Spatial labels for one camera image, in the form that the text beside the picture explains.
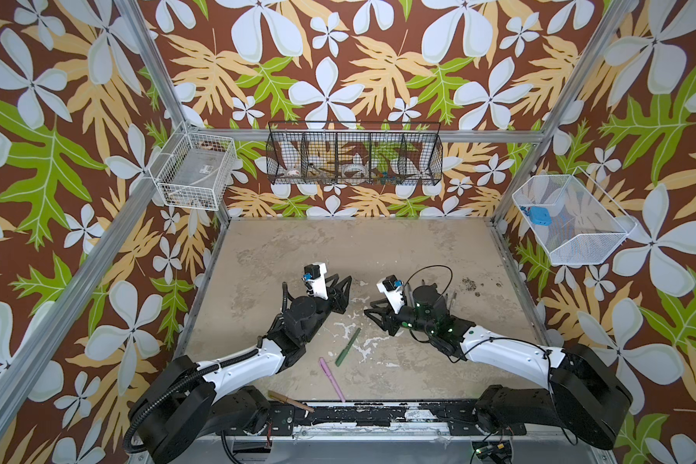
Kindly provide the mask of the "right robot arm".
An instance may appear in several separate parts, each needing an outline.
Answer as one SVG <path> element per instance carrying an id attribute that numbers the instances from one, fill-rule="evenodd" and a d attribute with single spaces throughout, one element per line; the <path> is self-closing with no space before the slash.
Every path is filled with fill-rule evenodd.
<path id="1" fill-rule="evenodd" d="M 406 291 L 398 281 L 385 280 L 378 288 L 384 297 L 365 315 L 383 332 L 423 334 L 452 363 L 484 363 L 534 383 L 518 390 L 489 386 L 474 406 L 479 428 L 496 433 L 515 425 L 548 425 L 597 449 L 615 448 L 633 396 L 593 349 L 541 346 L 496 334 L 452 315 L 434 284 Z"/>

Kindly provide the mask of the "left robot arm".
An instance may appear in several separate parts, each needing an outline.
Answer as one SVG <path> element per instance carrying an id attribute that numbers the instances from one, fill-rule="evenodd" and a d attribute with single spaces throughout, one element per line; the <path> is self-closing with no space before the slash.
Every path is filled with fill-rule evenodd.
<path id="1" fill-rule="evenodd" d="M 214 419 L 215 405 L 252 382 L 293 367 L 328 317 L 345 313 L 353 278 L 304 275 L 307 295 L 282 286 L 280 312 L 255 346 L 212 361 L 183 355 L 168 364 L 135 402 L 123 438 L 126 454 L 146 452 L 156 463 L 174 460 Z"/>

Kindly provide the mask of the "brown pen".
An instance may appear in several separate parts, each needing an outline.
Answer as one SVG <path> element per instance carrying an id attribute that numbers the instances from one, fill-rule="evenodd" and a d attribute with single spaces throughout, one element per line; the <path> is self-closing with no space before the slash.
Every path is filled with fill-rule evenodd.
<path id="1" fill-rule="evenodd" d="M 311 407 L 303 402 L 299 402 L 299 401 L 297 401 L 289 396 L 285 396 L 284 394 L 280 394 L 279 392 L 269 391 L 268 397 L 270 399 L 273 399 L 273 400 L 279 401 L 281 403 L 291 405 L 291 406 L 298 408 L 300 410 L 306 411 L 307 413 L 314 413 L 315 412 L 313 407 Z"/>

